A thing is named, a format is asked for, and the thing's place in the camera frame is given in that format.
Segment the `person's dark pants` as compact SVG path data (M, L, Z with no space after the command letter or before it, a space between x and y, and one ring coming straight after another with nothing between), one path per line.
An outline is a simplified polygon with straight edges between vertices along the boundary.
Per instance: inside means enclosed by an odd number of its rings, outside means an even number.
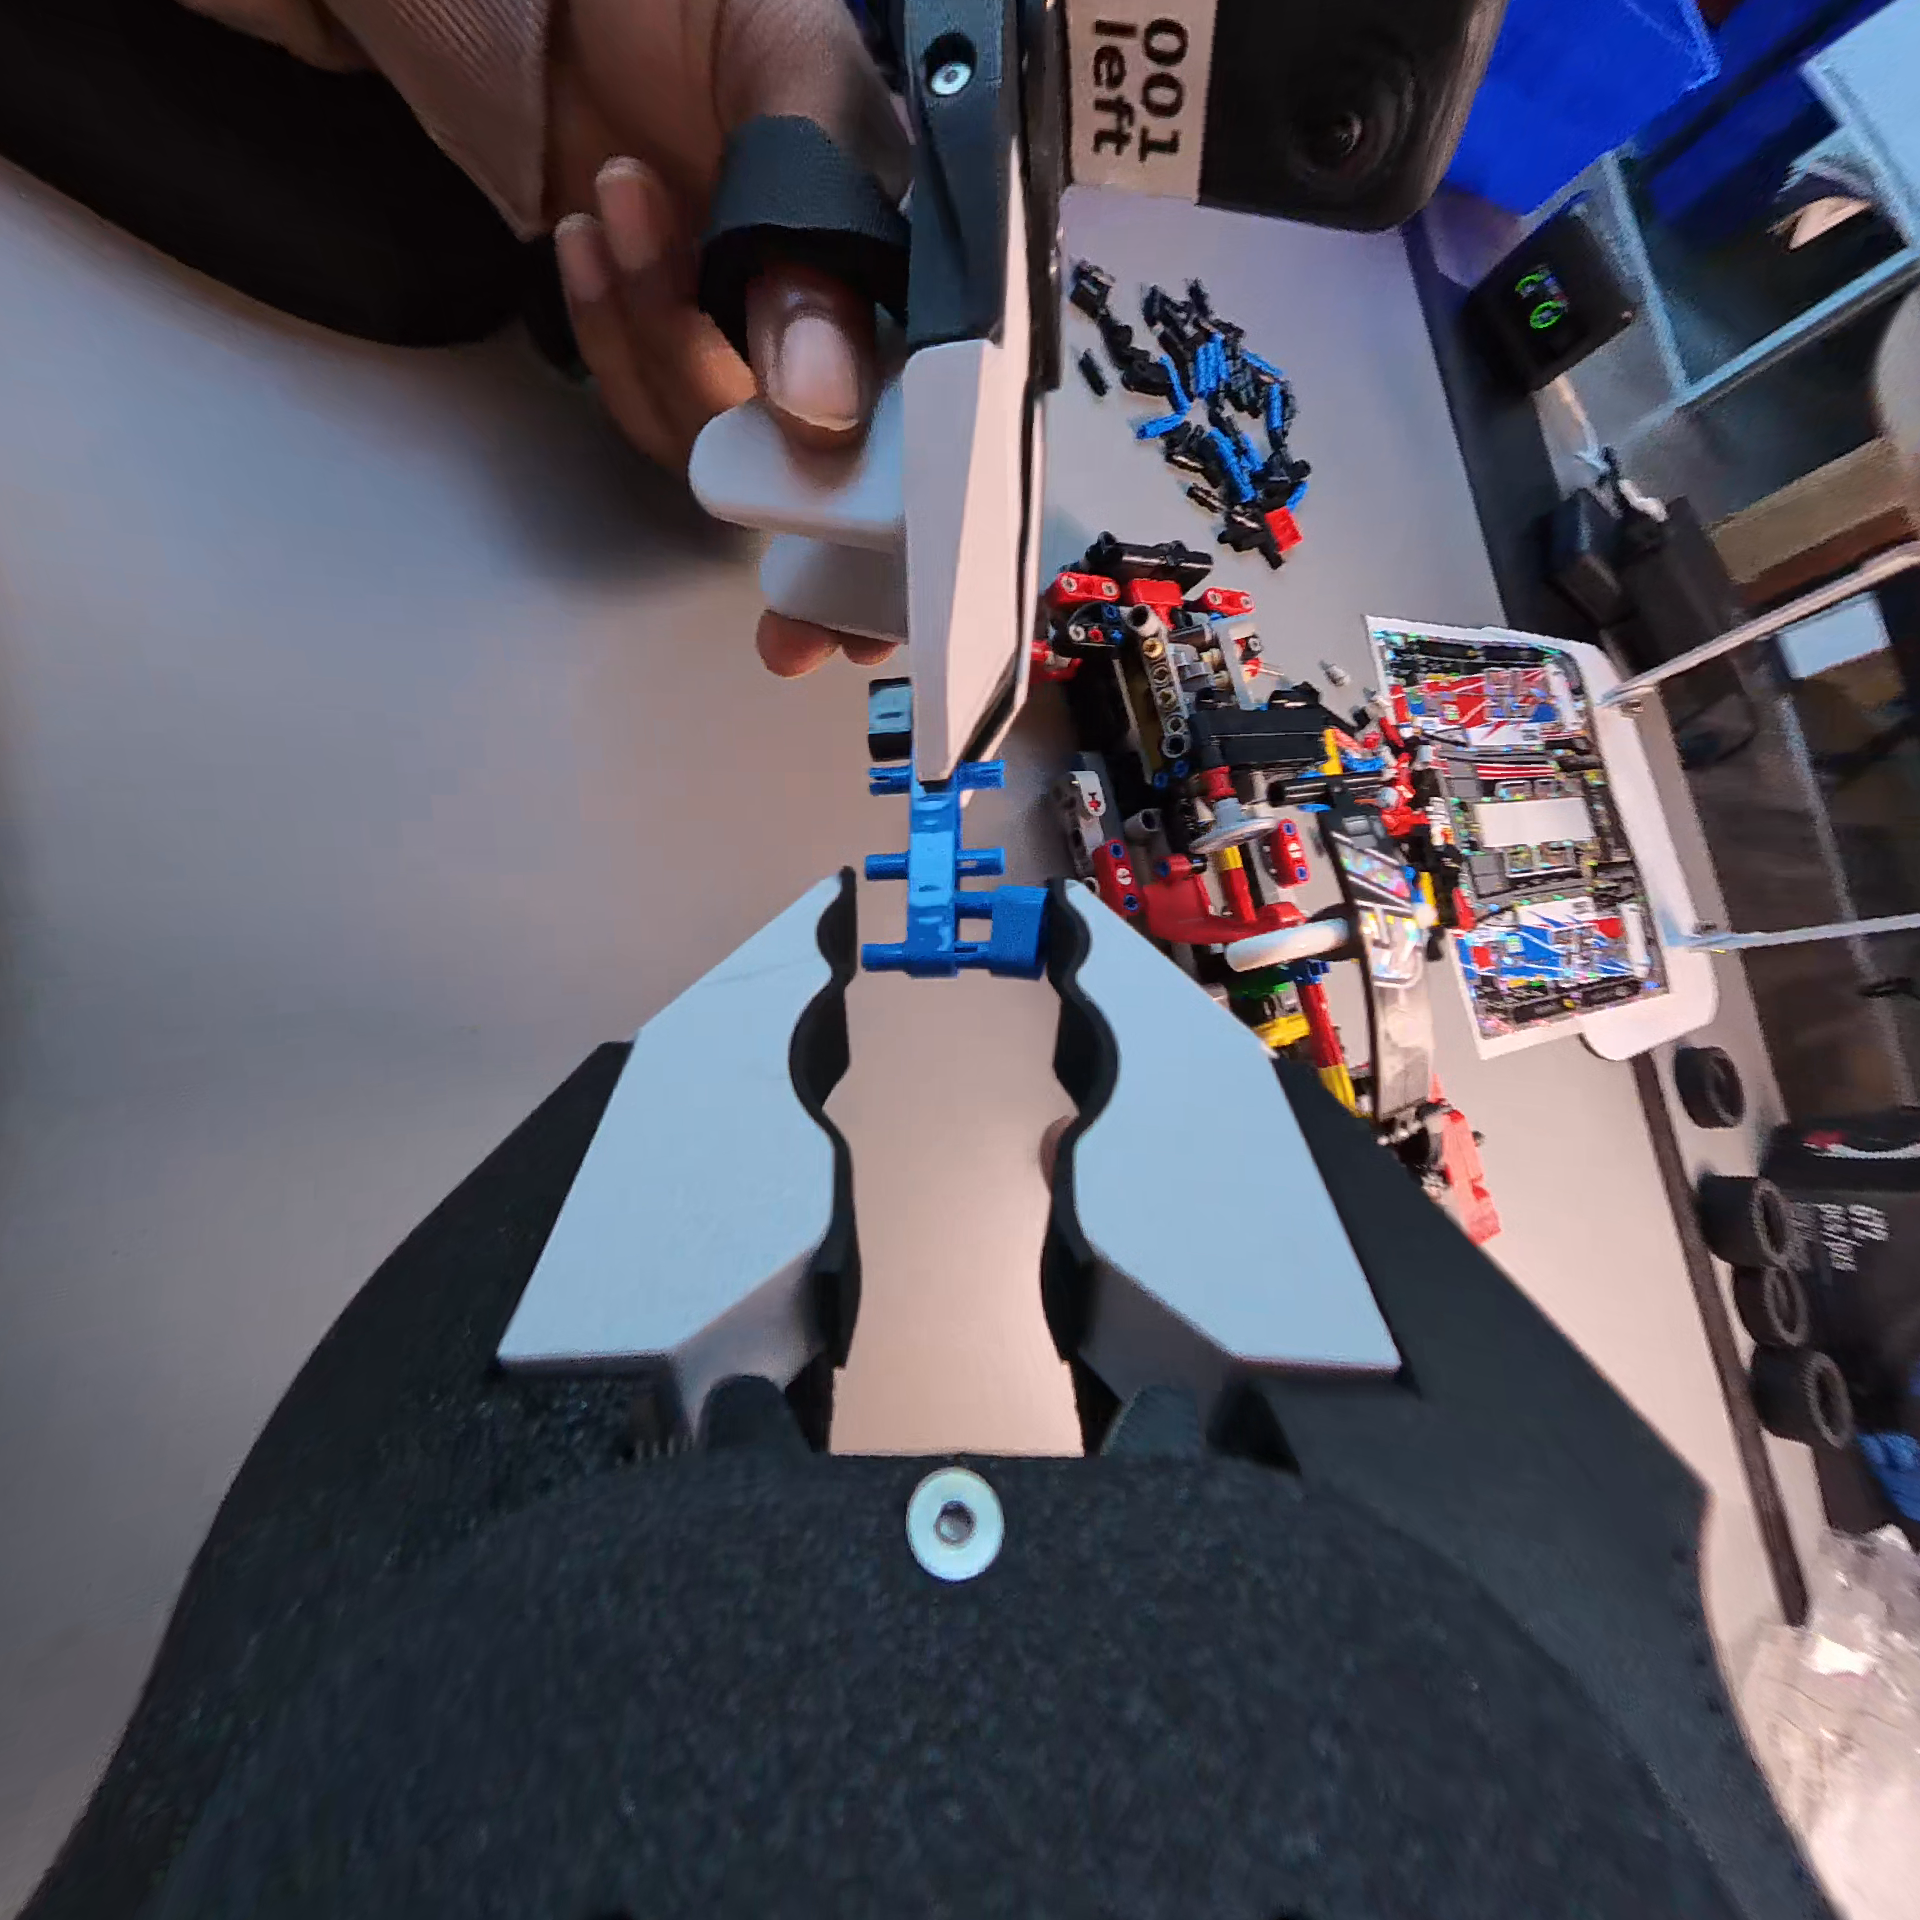
M547 243L366 71L324 71L183 5L4 1L2 151L188 269L398 348L525 325L581 369Z

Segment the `black stand base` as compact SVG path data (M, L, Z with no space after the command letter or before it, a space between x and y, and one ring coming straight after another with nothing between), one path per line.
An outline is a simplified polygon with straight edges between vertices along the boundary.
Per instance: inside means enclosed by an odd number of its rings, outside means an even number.
M1762 614L1749 614L1739 603L1733 583L1724 575L1719 549L1690 517L1684 500L1674 500L1661 517L1653 517L1638 509L1636 500L1619 486L1614 499L1617 503L1607 505L1598 491L1578 494L1550 515L1542 532L1550 587L1575 612L1581 612L1599 636L1599 644L1569 643L1571 653L1581 662L1591 701L1595 693L1617 680L1633 678ZM1838 611L1870 607L1870 596L1871 592L1821 616L1789 627L1779 638L1708 662L1683 678L1671 678L1633 707L1591 708L1595 748L1617 796L1626 844L1649 891L1650 947L1665 963L1669 981L1667 996L1658 999L1645 1012L1591 1016L1581 1036L1594 1056L1622 1064L1653 1049L1692 1038L1719 1009L1717 960L1722 956L1765 952L1665 948L1665 923L1692 928L1705 921L1729 928L1705 916L1708 901L1697 893L1690 877L1684 853L1708 848L1697 806L1678 788L1665 788L1661 768L1650 752L1661 737L1674 735L1661 696L1665 687L1713 665L1733 665L1758 652L1781 665L1788 636L1831 627ZM1802 918L1783 928L1863 918L1845 888L1838 854L1826 853L1823 857L1835 908L1821 921Z

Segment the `colourful sticker sheet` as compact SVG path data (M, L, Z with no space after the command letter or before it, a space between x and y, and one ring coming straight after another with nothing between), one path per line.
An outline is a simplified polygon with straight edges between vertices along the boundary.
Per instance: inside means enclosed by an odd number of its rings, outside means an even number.
M1430 774L1457 853L1447 957L1476 1054L1580 1039L1629 1063L1719 1009L1622 677L1580 640L1370 614L1388 718Z

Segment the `blue lego beam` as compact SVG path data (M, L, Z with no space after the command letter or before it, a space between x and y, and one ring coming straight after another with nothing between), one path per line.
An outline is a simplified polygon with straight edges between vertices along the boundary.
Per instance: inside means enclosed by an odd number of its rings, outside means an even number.
M962 936L962 921L993 921L996 888L970 893L965 880L1004 876L999 848L970 848L965 812L974 793L1004 788L1002 759L965 759L953 774L925 784L910 759L869 768L869 788L878 799L908 801L906 851L869 854L866 880L902 884L902 939L865 944L860 965L873 973L947 979L985 966L985 947Z

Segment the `pile of lego pins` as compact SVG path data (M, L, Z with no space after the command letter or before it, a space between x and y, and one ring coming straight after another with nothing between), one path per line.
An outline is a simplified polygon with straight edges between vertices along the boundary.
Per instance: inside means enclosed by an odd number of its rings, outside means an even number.
M1182 477L1217 543L1282 569L1259 545L1259 517L1286 508L1300 523L1311 486L1311 463L1292 446L1299 398L1286 373L1218 310L1199 279L1142 284L1126 320L1115 277L1077 257L1065 303L1093 331L1093 345L1071 357L1093 398L1133 406L1124 420L1131 441Z

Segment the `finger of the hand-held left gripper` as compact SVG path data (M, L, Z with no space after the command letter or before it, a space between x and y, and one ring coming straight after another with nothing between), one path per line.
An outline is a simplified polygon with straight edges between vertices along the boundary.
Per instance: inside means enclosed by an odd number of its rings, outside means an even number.
M987 760L1023 707L1041 600L1045 392L1023 171L1002 195L996 339L930 343L902 364L902 579L923 787Z

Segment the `blue storage bin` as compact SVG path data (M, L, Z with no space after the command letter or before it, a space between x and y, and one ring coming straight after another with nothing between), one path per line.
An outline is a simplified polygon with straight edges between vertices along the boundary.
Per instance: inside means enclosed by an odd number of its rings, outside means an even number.
M1693 1L1510 1L1447 182L1529 212L1719 71Z
M1796 165L1838 137L1915 237L1915 5L1705 5L1717 78L1658 115L1621 160L1636 209L1713 246L1781 212Z

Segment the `clear plastic bags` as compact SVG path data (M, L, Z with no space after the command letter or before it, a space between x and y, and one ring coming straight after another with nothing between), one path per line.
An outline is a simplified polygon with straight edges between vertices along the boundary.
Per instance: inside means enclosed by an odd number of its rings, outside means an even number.
M1766 1788L1838 1915L1917 1915L1917 1559L1899 1526L1826 1531L1789 1625L1761 1539L1710 1519L1710 1622Z

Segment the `metal rod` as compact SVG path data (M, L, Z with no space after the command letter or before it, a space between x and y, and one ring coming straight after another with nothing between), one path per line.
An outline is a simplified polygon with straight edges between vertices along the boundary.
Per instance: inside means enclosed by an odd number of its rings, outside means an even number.
M1915 932L1920 913L1829 921L1802 928L1729 929L1705 921L1692 928L1667 925L1661 941L1669 952L1751 952L1807 944L1870 944L1892 934Z
M1697 672L1703 665L1715 660L1729 657L1739 653L1742 648L1758 644L1762 640L1779 638L1789 627L1798 627L1814 616L1823 616L1826 612L1841 607L1846 600L1853 600L1863 593L1876 592L1886 583L1907 575L1908 571L1917 569L1917 541L1895 543L1876 555L1863 559L1852 571L1826 580L1807 592L1796 593L1791 600L1762 612L1758 616L1747 619L1745 623L1701 643L1698 647L1674 656L1665 662L1653 665L1650 670L1633 677L1621 678L1614 686L1595 693L1591 696L1594 708L1626 708L1636 703L1643 694L1655 691L1661 683L1683 678Z

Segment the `lego car model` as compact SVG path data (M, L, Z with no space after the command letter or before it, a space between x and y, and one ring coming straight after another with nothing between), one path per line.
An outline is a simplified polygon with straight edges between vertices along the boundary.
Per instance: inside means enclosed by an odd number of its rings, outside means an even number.
M1433 973L1474 916L1403 727L1284 678L1196 545L1110 532L1045 587L1028 683L1071 727L1051 788L1071 876L1492 1241L1481 1139L1433 1054Z

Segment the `black device with green light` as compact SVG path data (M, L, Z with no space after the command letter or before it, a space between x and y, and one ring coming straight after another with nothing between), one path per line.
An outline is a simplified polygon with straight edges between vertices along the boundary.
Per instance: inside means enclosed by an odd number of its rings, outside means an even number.
M1638 315L1583 198L1533 227L1468 292L1466 326L1505 392L1533 396Z

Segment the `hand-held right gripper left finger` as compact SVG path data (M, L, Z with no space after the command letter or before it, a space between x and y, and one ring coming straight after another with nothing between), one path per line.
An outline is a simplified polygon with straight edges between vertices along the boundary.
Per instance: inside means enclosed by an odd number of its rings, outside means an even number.
M754 1376L828 1437L860 1305L853 1156L828 1110L855 968L837 870L633 1036L499 1339L507 1373L649 1376L686 1428Z

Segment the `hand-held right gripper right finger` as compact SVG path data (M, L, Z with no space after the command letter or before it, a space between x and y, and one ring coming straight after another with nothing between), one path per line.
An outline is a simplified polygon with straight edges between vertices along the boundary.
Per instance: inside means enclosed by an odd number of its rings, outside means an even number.
M1203 1430L1268 1379L1375 1385L1402 1351L1276 1056L1079 881L1047 899L1051 1069L1043 1312L1085 1448L1145 1390Z

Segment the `person's left hand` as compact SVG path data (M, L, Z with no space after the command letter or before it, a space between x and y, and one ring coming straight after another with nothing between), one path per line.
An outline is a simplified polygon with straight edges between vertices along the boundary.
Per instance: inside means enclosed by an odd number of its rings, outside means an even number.
M899 198L910 147L853 15L834 1L578 1L547 62L545 208L574 340L607 413L686 469L716 415L761 399L794 447L865 438L881 385L873 308L774 264L747 295L747 349L698 305L698 246L735 128L806 116Z

